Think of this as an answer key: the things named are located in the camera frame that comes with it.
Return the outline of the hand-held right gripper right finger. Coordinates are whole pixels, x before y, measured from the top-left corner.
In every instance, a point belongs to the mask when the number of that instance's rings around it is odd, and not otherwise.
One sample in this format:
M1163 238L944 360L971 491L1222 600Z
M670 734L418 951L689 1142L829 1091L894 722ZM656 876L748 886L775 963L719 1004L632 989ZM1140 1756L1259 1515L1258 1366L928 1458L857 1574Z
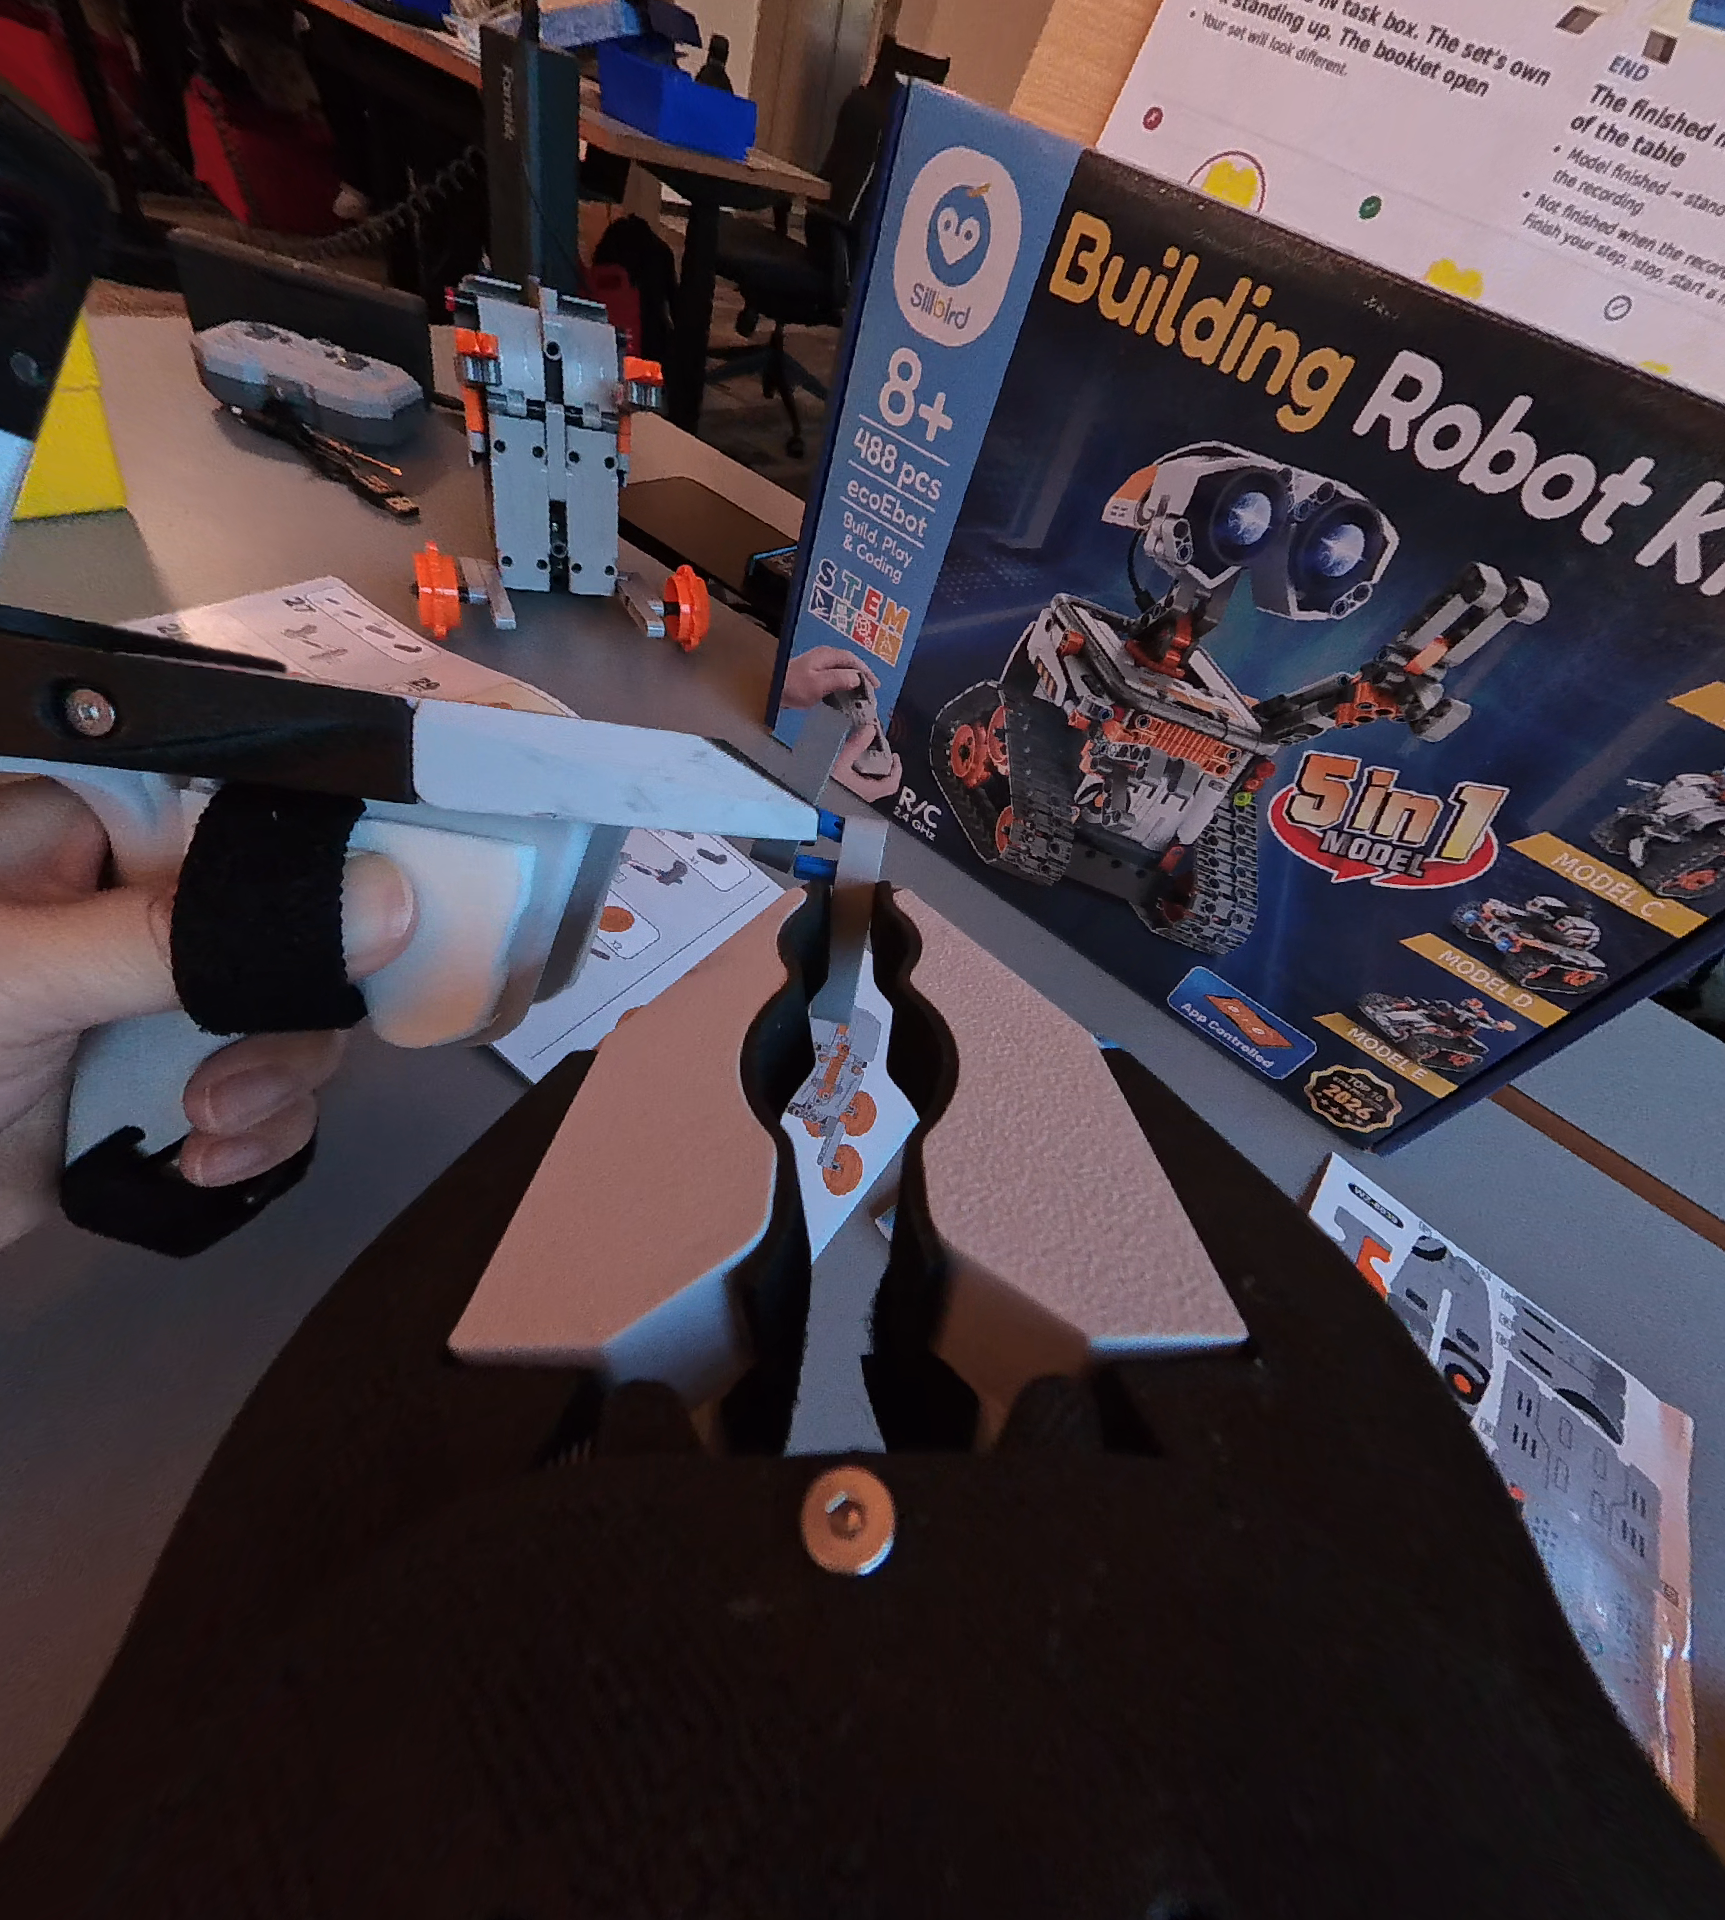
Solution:
M907 886L879 886L876 980L917 1108L871 1335L894 1450L998 1440L1033 1378L1247 1339L1085 1025Z

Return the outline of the dark grey angled beam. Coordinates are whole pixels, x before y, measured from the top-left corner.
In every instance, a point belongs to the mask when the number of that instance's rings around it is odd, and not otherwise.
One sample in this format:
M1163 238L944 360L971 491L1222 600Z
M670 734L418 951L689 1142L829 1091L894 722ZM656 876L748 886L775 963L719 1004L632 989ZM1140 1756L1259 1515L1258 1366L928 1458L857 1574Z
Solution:
M847 820L841 820L841 800L826 796L826 787L829 787L829 773L832 773L841 740L851 739L851 719L841 711L832 711L829 702L800 711L796 719L800 719L796 740L791 745L770 740L762 753L762 771L775 784L784 784L788 792L796 792L800 800L809 800L819 811L819 827L804 844L800 837L755 837L750 862L762 868L770 868L775 878L796 878L796 864L804 854L817 878L832 878L832 862L836 862Z

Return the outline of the light grey holed beam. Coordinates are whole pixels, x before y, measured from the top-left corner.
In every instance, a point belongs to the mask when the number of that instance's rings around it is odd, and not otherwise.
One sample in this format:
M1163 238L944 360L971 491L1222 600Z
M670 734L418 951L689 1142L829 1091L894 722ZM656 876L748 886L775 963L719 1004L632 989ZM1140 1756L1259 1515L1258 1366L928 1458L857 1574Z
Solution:
M887 823L879 815L851 815L829 884L829 963L809 1002L817 1021L851 1025L857 1013L883 850Z

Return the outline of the dark grey desk column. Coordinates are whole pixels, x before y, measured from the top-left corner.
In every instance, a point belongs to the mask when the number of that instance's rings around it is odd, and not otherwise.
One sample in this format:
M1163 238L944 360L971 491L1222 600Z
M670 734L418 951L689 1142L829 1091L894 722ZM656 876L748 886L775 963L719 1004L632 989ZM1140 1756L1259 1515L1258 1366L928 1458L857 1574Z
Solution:
M541 45L532 0L480 57L491 274L577 297L577 58Z

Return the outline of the grey desk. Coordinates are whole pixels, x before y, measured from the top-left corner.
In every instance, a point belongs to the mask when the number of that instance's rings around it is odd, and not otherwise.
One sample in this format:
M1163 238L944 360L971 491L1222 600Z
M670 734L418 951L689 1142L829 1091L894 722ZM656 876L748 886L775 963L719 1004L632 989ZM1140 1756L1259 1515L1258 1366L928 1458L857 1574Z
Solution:
M339 575L412 619L412 535L226 428L182 320L90 320L90 339L129 515L23 523L0 600L134 619ZM215 1255L73 1227L0 1255L0 1828L256 1378L520 1091L491 1052L354 1037L315 1176ZM1699 1812L1725 1856L1725 1045L1636 1004L1372 1176L1693 1414Z

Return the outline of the white task sheet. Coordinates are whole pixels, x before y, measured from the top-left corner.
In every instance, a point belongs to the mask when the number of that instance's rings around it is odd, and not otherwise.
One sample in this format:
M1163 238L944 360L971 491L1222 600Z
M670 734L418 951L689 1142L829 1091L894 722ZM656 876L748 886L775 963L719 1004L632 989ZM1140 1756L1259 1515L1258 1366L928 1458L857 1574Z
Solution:
M1098 144L1725 400L1725 0L1179 0Z

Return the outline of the person's left hand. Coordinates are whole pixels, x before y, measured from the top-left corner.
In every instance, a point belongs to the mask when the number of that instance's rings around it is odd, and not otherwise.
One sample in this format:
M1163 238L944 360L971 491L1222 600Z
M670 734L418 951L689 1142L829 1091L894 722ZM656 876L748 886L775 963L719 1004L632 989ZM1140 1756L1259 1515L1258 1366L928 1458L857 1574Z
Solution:
M0 784L0 1249L53 1215L82 1035L177 1004L175 895L101 893L101 820L59 784ZM382 854L348 864L348 963L382 968L415 933L415 893ZM342 1035L269 1035L211 1055L182 1091L182 1176L234 1189L288 1166L319 1124Z

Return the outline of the open instruction booklet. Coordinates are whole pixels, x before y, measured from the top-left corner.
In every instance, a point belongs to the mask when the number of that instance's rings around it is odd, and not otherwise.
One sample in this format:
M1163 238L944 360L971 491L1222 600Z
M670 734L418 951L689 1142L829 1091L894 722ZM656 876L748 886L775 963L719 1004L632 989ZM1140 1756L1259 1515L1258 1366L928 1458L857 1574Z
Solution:
M563 711L500 660L465 660L412 637L342 578L250 591L223 605L134 619L129 631L185 637L234 655L288 660L299 679L354 686L423 686L442 702ZM496 1052L528 1082L563 1055L593 1052L621 1021L670 991L714 946L779 901L779 878L725 837L637 827L624 844L585 974L536 1002ZM860 980L851 1059L832 1025L817 1021L819 1065L791 1095L784 1133L796 1149L809 1252L819 1255L876 1179L898 1160L917 1112L876 1059L887 1044L887 997Z

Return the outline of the red bag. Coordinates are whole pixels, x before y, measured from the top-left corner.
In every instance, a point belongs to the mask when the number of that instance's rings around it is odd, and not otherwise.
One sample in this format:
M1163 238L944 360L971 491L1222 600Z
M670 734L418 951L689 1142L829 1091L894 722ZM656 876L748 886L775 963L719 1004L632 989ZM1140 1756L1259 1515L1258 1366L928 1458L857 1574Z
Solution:
M319 118L264 110L203 77L185 82L182 118L197 177L239 223L296 238L339 232L342 166Z

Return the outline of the grey toy robot model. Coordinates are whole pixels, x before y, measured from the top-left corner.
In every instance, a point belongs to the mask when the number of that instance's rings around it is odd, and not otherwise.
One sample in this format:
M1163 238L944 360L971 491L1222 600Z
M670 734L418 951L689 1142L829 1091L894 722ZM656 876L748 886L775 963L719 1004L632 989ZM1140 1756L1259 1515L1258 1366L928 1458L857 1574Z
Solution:
M603 302L472 274L456 289L471 459L486 474L500 588L615 596L627 423L659 409Z

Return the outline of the black upright panel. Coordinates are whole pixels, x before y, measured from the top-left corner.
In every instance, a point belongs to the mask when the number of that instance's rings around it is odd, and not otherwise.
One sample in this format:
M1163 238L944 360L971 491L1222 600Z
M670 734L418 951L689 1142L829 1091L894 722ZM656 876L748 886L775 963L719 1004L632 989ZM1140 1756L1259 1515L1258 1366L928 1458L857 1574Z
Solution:
M412 374L439 396L426 305L412 293L348 276L197 229L170 232L177 289L197 333L274 325Z

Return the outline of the sticker sheet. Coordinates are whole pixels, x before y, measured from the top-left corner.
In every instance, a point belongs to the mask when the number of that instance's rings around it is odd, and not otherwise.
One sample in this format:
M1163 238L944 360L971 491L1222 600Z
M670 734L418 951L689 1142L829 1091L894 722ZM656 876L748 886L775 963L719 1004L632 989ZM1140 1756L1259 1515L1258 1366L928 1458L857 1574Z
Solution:
M1357 1166L1328 1154L1312 1222L1470 1414L1598 1682L1693 1812L1693 1422Z

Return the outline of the black office chair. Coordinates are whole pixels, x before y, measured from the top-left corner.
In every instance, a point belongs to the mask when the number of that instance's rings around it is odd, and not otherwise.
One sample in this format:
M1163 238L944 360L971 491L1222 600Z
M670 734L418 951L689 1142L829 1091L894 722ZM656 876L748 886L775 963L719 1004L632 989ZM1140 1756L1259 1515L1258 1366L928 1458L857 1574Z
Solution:
M775 320L775 333L763 351L709 348L714 371L705 381L725 381L727 374L762 374L762 393L784 400L784 450L791 459L804 454L796 386L809 386L817 396L829 393L796 360L788 360L784 333L836 329L847 320L894 94L898 72L879 64L879 72L841 100L826 158L829 206L804 209L800 240L788 238L784 206L775 209L775 223L733 217L719 229L714 274L744 297L733 333L750 339L762 320Z

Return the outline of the blue toy box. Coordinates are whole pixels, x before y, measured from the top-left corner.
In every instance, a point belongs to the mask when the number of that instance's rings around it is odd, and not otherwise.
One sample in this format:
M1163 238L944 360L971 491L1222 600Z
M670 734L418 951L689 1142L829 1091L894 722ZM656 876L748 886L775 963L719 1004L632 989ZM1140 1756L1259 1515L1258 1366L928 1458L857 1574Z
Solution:
M775 727L1372 1149L1725 951L1725 405L907 82Z

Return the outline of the blue storage bin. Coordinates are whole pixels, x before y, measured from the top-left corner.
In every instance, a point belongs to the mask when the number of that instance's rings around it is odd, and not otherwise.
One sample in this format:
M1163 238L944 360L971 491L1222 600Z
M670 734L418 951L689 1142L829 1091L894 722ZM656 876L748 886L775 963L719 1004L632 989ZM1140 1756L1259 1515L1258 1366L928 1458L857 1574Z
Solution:
M679 45L702 45L702 25L672 0L577 0L552 8L541 39L556 51L585 51L603 40L651 40L656 58L672 58Z
M755 144L755 100L705 86L632 40L597 45L603 110L642 136L744 166Z

